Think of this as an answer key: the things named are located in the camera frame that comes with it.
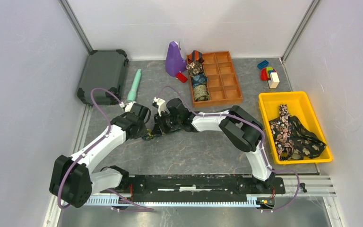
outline wooden compartment tray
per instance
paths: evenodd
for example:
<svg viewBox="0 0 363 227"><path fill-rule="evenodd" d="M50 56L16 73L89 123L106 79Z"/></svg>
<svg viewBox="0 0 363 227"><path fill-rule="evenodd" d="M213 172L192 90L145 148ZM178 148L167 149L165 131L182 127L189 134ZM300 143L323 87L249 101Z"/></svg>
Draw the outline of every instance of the wooden compartment tray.
<svg viewBox="0 0 363 227"><path fill-rule="evenodd" d="M241 103L243 101L242 91L230 53L228 51L203 53L202 58L205 60L203 64L204 73L208 77L209 100L199 102L194 100L191 76L189 75L193 106L206 107Z"/></svg>

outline gray table surface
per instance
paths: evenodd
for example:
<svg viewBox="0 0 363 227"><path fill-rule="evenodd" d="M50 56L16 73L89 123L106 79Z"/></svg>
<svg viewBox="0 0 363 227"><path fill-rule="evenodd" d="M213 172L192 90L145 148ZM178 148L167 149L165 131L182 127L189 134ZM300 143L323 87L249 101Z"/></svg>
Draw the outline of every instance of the gray table surface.
<svg viewBox="0 0 363 227"><path fill-rule="evenodd" d="M233 59L234 68L243 94L243 102L239 104L244 110L262 122L259 110L259 93L290 91L290 86L283 66L279 59L267 59L269 66L274 67L279 74L280 83L276 89L270 90L267 82L259 78L260 71L257 64L263 59ZM122 100L127 94L138 69L142 69L137 99L139 104L156 110L151 104L153 97L165 85L171 85L180 91L183 98L191 106L191 92L189 84L181 83L169 76L165 71L165 61L130 61L128 66ZM161 98L170 100L178 97L175 92L166 89ZM204 112L216 112L228 106L214 106L195 108ZM112 119L123 113L118 106L103 106L102 109ZM154 126L154 118L147 123L148 128ZM106 128L106 121L94 108L88 126L85 145L90 143ZM294 169L303 174L318 172L315 164L275 165L270 154L268 139L265 149L272 166L276 170ZM96 168L117 165L131 174L250 174L251 166L243 152L235 148L229 139L218 131L200 133L177 132L156 138L151 141L142 139L128 140L114 149Z"/></svg>

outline purple object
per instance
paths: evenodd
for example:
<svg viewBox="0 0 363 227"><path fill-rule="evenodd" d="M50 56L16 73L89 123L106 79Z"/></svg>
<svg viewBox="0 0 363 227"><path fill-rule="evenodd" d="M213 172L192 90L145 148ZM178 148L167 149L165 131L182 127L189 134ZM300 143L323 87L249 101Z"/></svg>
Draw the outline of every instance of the purple object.
<svg viewBox="0 0 363 227"><path fill-rule="evenodd" d="M169 43L165 69L166 72L172 77L175 77L177 73L184 72L186 70L186 60L182 58L179 46L175 41Z"/></svg>

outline red block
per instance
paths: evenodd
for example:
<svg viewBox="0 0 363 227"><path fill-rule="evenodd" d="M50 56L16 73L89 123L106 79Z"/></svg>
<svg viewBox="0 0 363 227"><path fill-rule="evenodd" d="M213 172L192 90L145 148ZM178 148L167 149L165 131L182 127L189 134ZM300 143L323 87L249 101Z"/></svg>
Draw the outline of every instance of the red block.
<svg viewBox="0 0 363 227"><path fill-rule="evenodd" d="M188 80L187 77L185 77L181 72L179 72L178 74L176 74L176 78L178 80L180 80L182 83L185 83Z"/></svg>
<svg viewBox="0 0 363 227"><path fill-rule="evenodd" d="M267 68L261 70L261 80L268 80Z"/></svg>

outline dark gray case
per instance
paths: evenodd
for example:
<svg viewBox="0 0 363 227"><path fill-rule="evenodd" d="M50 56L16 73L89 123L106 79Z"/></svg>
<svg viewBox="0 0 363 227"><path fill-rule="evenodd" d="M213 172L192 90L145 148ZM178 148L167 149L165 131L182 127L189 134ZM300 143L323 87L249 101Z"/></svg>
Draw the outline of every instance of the dark gray case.
<svg viewBox="0 0 363 227"><path fill-rule="evenodd" d="M90 93L96 87L105 88L121 99L121 90L126 78L129 60L124 50L92 51L84 65L77 88L77 97L84 104L93 104ZM118 102L104 91L95 91L94 99L99 105L114 105Z"/></svg>

